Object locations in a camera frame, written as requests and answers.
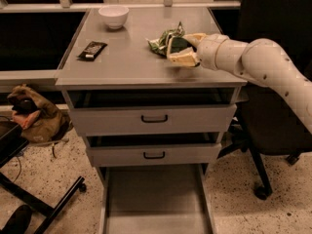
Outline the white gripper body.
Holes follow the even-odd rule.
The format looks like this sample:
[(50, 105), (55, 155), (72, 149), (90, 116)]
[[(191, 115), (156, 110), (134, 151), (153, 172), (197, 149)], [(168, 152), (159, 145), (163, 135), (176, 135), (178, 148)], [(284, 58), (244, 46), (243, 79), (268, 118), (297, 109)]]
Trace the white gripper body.
[(205, 36), (197, 47), (197, 56), (201, 65), (204, 68), (217, 70), (215, 64), (215, 57), (217, 50), (223, 42), (228, 40), (229, 37), (222, 34), (212, 34)]

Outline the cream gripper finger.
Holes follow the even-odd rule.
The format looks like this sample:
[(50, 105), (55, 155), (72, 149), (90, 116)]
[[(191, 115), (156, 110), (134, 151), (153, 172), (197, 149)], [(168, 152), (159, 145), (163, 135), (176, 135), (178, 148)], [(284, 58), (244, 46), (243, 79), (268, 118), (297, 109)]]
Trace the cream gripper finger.
[(174, 64), (184, 67), (196, 67), (200, 61), (196, 54), (196, 48), (187, 48), (179, 53), (170, 54), (167, 49), (167, 59)]
[(207, 38), (206, 33), (192, 33), (192, 34), (185, 34), (183, 39), (188, 42), (188, 45), (194, 48), (198, 48), (203, 41)]

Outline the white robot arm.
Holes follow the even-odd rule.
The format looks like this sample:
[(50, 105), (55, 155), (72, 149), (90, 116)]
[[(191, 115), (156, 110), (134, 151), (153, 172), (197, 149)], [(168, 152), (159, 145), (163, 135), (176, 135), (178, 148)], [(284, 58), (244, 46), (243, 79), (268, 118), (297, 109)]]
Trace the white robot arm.
[(167, 59), (177, 65), (222, 70), (270, 88), (312, 133), (312, 82), (276, 42), (261, 38), (246, 43), (222, 34), (195, 33), (172, 36), (167, 43)]

